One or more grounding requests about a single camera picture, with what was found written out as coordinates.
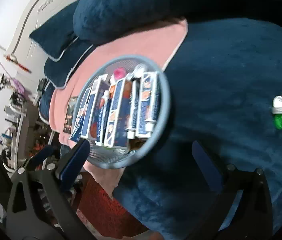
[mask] red carpet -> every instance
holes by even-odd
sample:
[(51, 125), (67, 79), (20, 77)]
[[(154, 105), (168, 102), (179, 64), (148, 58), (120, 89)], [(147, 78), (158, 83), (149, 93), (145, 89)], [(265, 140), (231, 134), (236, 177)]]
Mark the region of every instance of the red carpet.
[(117, 200), (111, 200), (93, 178), (83, 192), (79, 209), (102, 236), (122, 239), (148, 230)]

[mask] green bottle cap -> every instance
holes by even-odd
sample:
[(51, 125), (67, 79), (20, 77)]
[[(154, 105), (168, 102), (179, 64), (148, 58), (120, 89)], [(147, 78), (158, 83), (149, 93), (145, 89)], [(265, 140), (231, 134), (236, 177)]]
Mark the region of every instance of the green bottle cap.
[(277, 129), (282, 129), (282, 114), (276, 114), (274, 116), (274, 125)]

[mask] pink cap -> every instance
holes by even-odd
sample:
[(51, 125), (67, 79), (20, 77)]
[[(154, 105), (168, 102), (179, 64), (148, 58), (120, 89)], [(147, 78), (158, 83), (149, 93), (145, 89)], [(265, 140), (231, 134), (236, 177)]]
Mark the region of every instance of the pink cap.
[(123, 67), (118, 67), (117, 69), (113, 71), (113, 74), (114, 74), (114, 78), (116, 80), (119, 80), (121, 78), (124, 78), (127, 75), (127, 71)]

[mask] metal screw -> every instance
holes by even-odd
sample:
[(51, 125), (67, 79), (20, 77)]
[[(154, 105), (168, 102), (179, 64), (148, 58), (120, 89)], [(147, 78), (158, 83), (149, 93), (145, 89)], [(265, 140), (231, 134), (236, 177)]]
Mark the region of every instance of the metal screw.
[(263, 174), (263, 170), (261, 168), (256, 169), (256, 173), (259, 175)]
[(18, 169), (19, 174), (22, 174), (23, 172), (25, 172), (25, 168), (21, 167), (20, 169)]
[(235, 171), (235, 169), (236, 169), (235, 165), (233, 165), (233, 164), (228, 164), (226, 166), (226, 168), (228, 169), (228, 171)]
[(54, 163), (50, 163), (50, 164), (48, 164), (47, 169), (48, 169), (49, 171), (51, 171), (51, 170), (53, 170), (55, 167), (56, 167), (56, 165), (55, 165)]

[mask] pink blanket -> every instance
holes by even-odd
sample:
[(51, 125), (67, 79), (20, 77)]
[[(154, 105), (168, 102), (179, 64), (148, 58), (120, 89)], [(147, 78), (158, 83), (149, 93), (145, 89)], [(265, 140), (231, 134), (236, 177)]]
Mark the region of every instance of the pink blanket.
[[(69, 140), (70, 135), (63, 132), (68, 102), (70, 97), (79, 95), (88, 78), (98, 68), (115, 57), (137, 54), (152, 59), (164, 70), (182, 44), (187, 31), (188, 23), (185, 19), (160, 21), (97, 47), (79, 66), (65, 89), (56, 89), (52, 95), (49, 123), (52, 130), (60, 133), (60, 143), (74, 147), (75, 142)], [(101, 169), (89, 162), (85, 162), (84, 168), (110, 197), (124, 171), (124, 168)]]

